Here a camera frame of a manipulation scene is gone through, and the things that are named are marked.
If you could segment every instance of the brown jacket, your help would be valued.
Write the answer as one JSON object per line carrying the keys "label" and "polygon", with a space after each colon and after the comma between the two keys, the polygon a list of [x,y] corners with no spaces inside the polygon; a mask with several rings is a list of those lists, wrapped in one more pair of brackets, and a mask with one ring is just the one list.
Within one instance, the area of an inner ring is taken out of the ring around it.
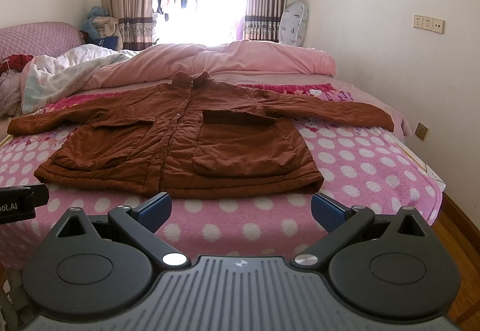
{"label": "brown jacket", "polygon": [[35,171],[43,182],[148,197],[160,191],[177,198],[313,193],[323,177],[289,117],[393,130],[390,116],[372,105],[239,87],[204,72],[21,117],[8,132],[83,124]]}

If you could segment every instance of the jacket pocket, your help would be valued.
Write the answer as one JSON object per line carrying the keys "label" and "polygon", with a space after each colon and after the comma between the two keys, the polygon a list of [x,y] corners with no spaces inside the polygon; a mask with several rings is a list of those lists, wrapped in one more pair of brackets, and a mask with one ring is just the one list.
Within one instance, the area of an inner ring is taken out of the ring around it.
{"label": "jacket pocket", "polygon": [[83,125],[52,159],[56,165],[73,170],[115,167],[138,147],[153,123],[153,118],[123,118]]}
{"label": "jacket pocket", "polygon": [[235,111],[221,114],[203,123],[193,156],[194,173],[252,178],[284,175],[299,167],[275,118]]}

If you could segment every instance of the wooden floor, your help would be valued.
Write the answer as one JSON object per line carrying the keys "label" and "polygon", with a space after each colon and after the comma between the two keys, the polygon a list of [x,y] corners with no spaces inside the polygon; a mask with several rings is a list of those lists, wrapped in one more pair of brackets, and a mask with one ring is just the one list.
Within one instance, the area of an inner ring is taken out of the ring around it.
{"label": "wooden floor", "polygon": [[[462,283],[448,316],[465,331],[480,330],[480,254],[463,236],[458,227],[442,211],[433,230],[447,248],[460,270]],[[6,273],[0,264],[0,284]]]}

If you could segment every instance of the pink polka dot blanket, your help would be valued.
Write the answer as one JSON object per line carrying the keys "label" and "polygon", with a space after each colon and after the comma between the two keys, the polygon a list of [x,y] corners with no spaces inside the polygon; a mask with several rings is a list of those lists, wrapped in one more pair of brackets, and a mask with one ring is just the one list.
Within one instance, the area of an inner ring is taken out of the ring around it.
{"label": "pink polka dot blanket", "polygon": [[[336,92],[331,85],[261,87],[317,95],[323,100],[351,100],[349,93]],[[65,98],[42,112],[97,96]],[[442,193],[435,181],[398,148],[389,132],[308,118],[295,122],[325,178],[323,193],[347,206],[362,204],[383,214],[394,214],[401,206],[411,205],[429,224],[433,223]],[[15,137],[0,147],[0,186],[38,183],[33,176],[35,169],[76,128],[62,125],[51,132]],[[97,215],[117,205],[135,207],[145,200],[115,191],[47,186],[50,200],[37,208],[35,219],[0,226],[0,259],[4,266],[21,269],[67,208],[80,206],[87,214]],[[311,194],[290,193],[246,199],[174,200],[170,219],[156,235],[192,258],[199,254],[280,254],[290,258],[326,235],[311,216],[310,199]]]}

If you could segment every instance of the jacket sleeve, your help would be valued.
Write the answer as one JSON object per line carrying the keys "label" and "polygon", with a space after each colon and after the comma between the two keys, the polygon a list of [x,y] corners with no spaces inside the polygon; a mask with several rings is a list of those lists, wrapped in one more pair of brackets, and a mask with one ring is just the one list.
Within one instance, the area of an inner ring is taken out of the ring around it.
{"label": "jacket sleeve", "polygon": [[85,124],[88,121],[99,120],[115,103],[118,105],[118,102],[118,95],[103,96],[70,108],[16,118],[8,125],[7,133],[13,136],[38,134],[52,130],[63,122]]}
{"label": "jacket sleeve", "polygon": [[262,90],[260,105],[272,117],[309,117],[340,125],[379,126],[393,132],[392,117],[376,106],[360,102],[326,102],[315,96]]}

